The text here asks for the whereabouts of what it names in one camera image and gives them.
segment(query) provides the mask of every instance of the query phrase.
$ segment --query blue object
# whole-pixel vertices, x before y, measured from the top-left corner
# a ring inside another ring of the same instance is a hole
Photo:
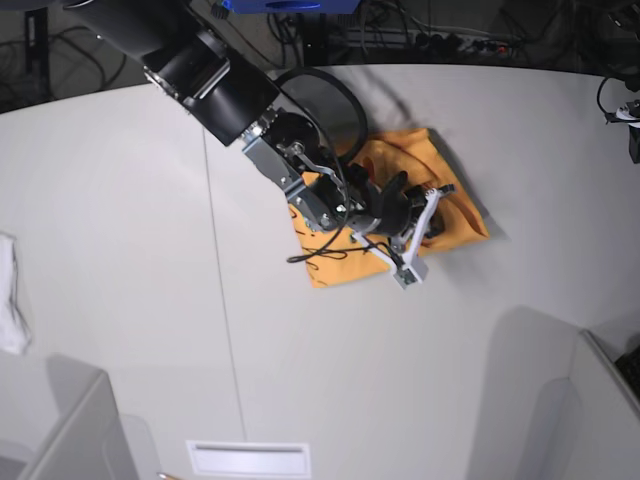
[[[360,0],[224,0],[235,13],[353,13]]]

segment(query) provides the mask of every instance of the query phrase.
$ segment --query white tabletop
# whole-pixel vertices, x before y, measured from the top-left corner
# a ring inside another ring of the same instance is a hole
[[[437,131],[490,241],[429,258],[405,293],[385,276],[314,290],[284,261],[299,247],[277,187],[208,134],[207,178],[202,129],[153,88],[5,115],[0,230],[33,354],[106,368],[184,478],[185,440],[308,442],[320,480],[513,478],[576,329],[640,308],[626,127],[604,125],[594,77],[333,71],[378,128]]]

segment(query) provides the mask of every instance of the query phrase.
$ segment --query white cloth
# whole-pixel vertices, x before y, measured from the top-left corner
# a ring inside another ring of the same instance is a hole
[[[24,353],[31,333],[16,306],[18,271],[14,240],[0,233],[0,350]]]

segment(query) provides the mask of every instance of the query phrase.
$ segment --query black robot arm segment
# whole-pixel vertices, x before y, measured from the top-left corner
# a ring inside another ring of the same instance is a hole
[[[66,0],[64,8],[141,63],[152,83],[225,146],[243,142],[245,155],[311,229],[335,232],[333,241],[348,227],[363,248],[389,265],[401,286],[424,280],[426,265],[418,248],[450,188],[408,188],[406,172],[381,188],[374,185],[363,167],[348,163],[353,152],[338,158],[313,116],[231,48],[185,0]],[[336,79],[330,83],[355,99]],[[358,116],[366,120],[361,106]],[[317,179],[305,183],[306,172],[318,174]],[[369,234],[385,237],[386,251],[370,242]],[[327,253],[331,241],[296,261]]]

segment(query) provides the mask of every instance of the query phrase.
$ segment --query orange cloth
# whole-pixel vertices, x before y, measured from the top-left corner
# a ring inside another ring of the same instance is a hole
[[[480,212],[464,191],[457,177],[449,168],[429,140],[426,129],[405,130],[374,135],[360,151],[354,162],[364,166],[371,174],[372,181],[384,186],[396,173],[404,170],[409,174],[409,187],[441,187],[452,183],[456,193],[440,200],[438,213],[444,224],[444,232],[431,240],[425,239],[420,247],[420,255],[445,252],[468,243],[489,238]],[[315,175],[305,177],[312,181]],[[322,247],[332,233],[312,232],[305,226],[304,219],[289,206],[293,225],[304,253]],[[348,228],[329,247],[332,250],[360,247],[350,239]],[[382,241],[382,237],[372,235],[372,241]],[[311,283],[316,288],[337,285],[383,272],[388,265],[371,252],[350,252],[317,256],[307,261]]]

